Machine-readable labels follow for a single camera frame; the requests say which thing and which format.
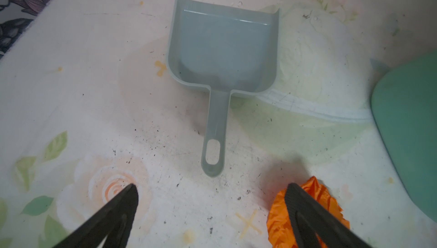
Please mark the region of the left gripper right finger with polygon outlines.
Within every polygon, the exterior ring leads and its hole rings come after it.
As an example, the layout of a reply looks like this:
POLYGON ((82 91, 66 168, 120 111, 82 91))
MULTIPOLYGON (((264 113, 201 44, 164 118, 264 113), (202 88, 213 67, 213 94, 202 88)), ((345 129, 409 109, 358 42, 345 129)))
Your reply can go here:
POLYGON ((285 204, 299 248, 370 248, 296 183, 288 185, 285 204))

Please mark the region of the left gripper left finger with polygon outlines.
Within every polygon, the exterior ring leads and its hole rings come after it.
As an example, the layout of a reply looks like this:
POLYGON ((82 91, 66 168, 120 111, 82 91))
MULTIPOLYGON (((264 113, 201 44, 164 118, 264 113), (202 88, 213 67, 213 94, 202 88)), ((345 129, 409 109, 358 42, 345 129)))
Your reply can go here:
POLYGON ((83 225, 57 245, 57 248, 125 248, 133 227, 139 196, 129 184, 83 225))

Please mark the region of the grey-blue dustpan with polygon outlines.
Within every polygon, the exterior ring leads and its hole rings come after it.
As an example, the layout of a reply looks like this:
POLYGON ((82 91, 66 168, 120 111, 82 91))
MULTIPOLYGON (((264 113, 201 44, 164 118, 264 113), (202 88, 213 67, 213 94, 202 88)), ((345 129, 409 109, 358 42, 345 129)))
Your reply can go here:
POLYGON ((255 97, 277 80, 281 10, 251 11, 194 0, 175 0, 167 67, 180 84, 209 93, 204 145, 220 145, 218 161, 201 167, 209 177, 225 166, 231 98, 255 97))

